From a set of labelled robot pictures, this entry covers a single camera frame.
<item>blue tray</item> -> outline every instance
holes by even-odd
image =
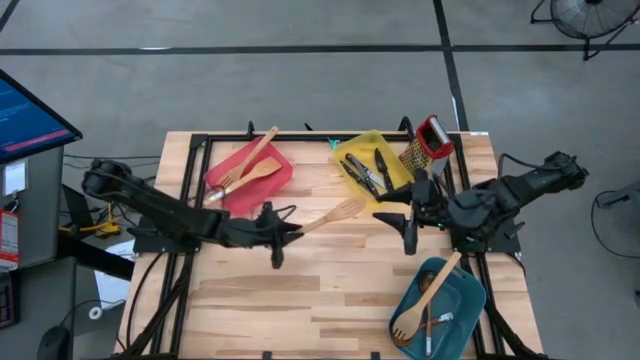
[[[446,260],[427,259],[409,285],[400,305],[389,321],[389,329],[396,318],[415,305],[422,296],[420,277],[425,272],[437,274]],[[478,322],[487,295],[482,284],[473,275],[456,267],[442,284],[431,300],[431,317],[435,318],[447,312],[453,313],[453,320],[431,328],[431,357],[426,356],[426,332],[424,328],[411,339],[411,343],[398,347],[410,359],[414,360],[458,360],[469,341],[473,328]]]

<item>gray concrete floor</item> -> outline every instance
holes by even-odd
[[[0,0],[0,7],[9,3]],[[552,25],[529,25],[536,0],[446,0],[454,45],[576,44]],[[640,43],[640,26],[619,43]],[[300,44],[439,44],[428,0],[21,0],[0,34],[8,48]],[[640,177],[640,52],[455,53],[471,130],[497,153],[530,162],[562,150],[591,172],[579,191],[527,207],[520,239],[546,352],[566,359],[636,359],[640,262],[608,254],[590,229],[593,196]],[[456,129],[443,56],[428,53],[0,56],[0,66],[85,134],[66,152],[153,155],[169,130],[393,129],[430,113]],[[523,171],[509,166],[508,171]],[[141,176],[154,166],[139,169]],[[65,168],[79,186],[81,172]],[[604,240],[640,253],[627,204],[597,214]],[[79,272],[79,298],[95,297]],[[106,356],[121,309],[79,314],[75,357]]]

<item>wood grain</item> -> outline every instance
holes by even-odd
[[[191,134],[170,132],[165,141],[156,187],[174,197],[180,194]],[[471,182],[495,176],[489,137],[463,133],[462,139]],[[211,166],[244,145],[214,143]],[[294,166],[292,181],[271,199],[275,207],[298,206],[290,221],[313,221],[352,195],[328,144],[278,141],[274,145]],[[406,146],[390,145],[396,153]],[[196,164],[202,155],[202,151],[197,154]],[[455,157],[451,158],[457,174]],[[201,176],[199,169],[194,169],[190,196],[195,194]],[[457,176],[456,188],[461,189]],[[389,211],[407,212],[408,207],[392,205]],[[195,258],[189,285],[180,357],[246,359],[272,351],[274,358],[280,359],[363,359],[379,351],[382,358],[404,358],[388,338],[388,320],[420,264],[429,257],[447,258],[452,253],[446,231],[421,229],[419,239],[417,254],[405,256],[395,230],[365,210],[353,219],[319,228],[285,248],[285,261],[279,270],[271,269],[267,249],[225,249],[204,244]],[[143,255],[136,261],[129,300],[153,257]],[[487,262],[498,308],[525,344],[542,351],[522,270],[500,254],[488,255]],[[133,317],[134,337],[158,306],[165,266],[163,256],[144,284]],[[121,338],[125,336],[130,304],[127,301]],[[172,324],[170,314],[164,350],[169,348]],[[481,324],[487,350],[491,351],[486,319],[481,319]],[[463,358],[474,358],[472,344]]]

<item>wooden spatula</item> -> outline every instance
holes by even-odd
[[[255,180],[261,177],[265,177],[267,175],[271,175],[281,167],[282,167],[282,164],[280,164],[278,160],[269,156],[268,158],[257,163],[253,167],[253,169],[251,169],[251,171],[247,175],[243,176],[240,180],[232,183],[228,187],[224,188],[224,190],[219,191],[211,195],[207,199],[205,199],[204,205],[210,205],[215,201],[221,199],[222,197],[231,194],[232,192],[234,192],[235,190],[237,190],[238,188],[245,185],[251,180]]]
[[[226,188],[226,187],[229,187],[229,185],[233,184],[233,182],[238,181],[242,177],[242,173],[244,172],[244,169],[247,167],[247,165],[249,165],[251,160],[253,160],[253,158],[255,158],[256,155],[258,155],[258,153],[262,151],[262,149],[264,149],[265,146],[267,146],[267,144],[271,141],[271,139],[273,139],[273,137],[276,136],[278,131],[280,131],[280,129],[278,129],[277,126],[272,127],[271,130],[269,130],[264,135],[262,140],[260,140],[258,145],[256,145],[256,147],[254,147],[253,150],[251,150],[249,155],[247,155],[247,158],[240,163],[240,165],[227,171],[227,173],[223,177],[221,177],[220,180],[218,180],[218,185]]]
[[[422,294],[422,297],[418,302],[413,305],[409,310],[403,312],[398,316],[396,321],[393,323],[393,327],[391,328],[391,333],[393,336],[400,340],[410,339],[413,335],[415,335],[416,331],[418,331],[418,327],[420,326],[420,320],[422,318],[422,313],[424,311],[424,307],[431,301],[433,296],[436,294],[436,291],[440,288],[442,283],[445,281],[447,276],[451,273],[453,268],[460,260],[460,253],[454,252],[453,255],[447,260],[444,264],[440,272],[431,282],[427,291]]]
[[[366,205],[366,203],[367,201],[364,198],[359,196],[349,198],[341,202],[340,204],[338,204],[331,211],[329,211],[325,216],[298,229],[298,232],[306,234],[309,231],[315,230],[326,223],[354,217],[364,209],[364,206]]]

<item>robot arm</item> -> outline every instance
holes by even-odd
[[[415,183],[379,197],[381,201],[410,204],[411,217],[406,219],[402,214],[391,213],[373,216],[400,232],[407,255],[416,252],[419,226],[460,229],[475,241],[486,241],[498,232],[513,236],[523,224],[515,227],[505,224],[515,218],[522,207],[544,194],[578,189],[587,175],[587,170],[576,164],[575,157],[556,152],[545,158],[542,166],[523,175],[491,179],[445,197],[442,191],[446,187],[419,169]]]
[[[146,184],[123,163],[94,160],[84,174],[82,189],[92,197],[122,203],[150,218],[160,232],[174,241],[205,241],[224,247],[267,246],[272,266],[282,266],[282,248],[302,234],[300,225],[284,222],[271,203],[253,221],[231,219],[227,211],[195,209]]]

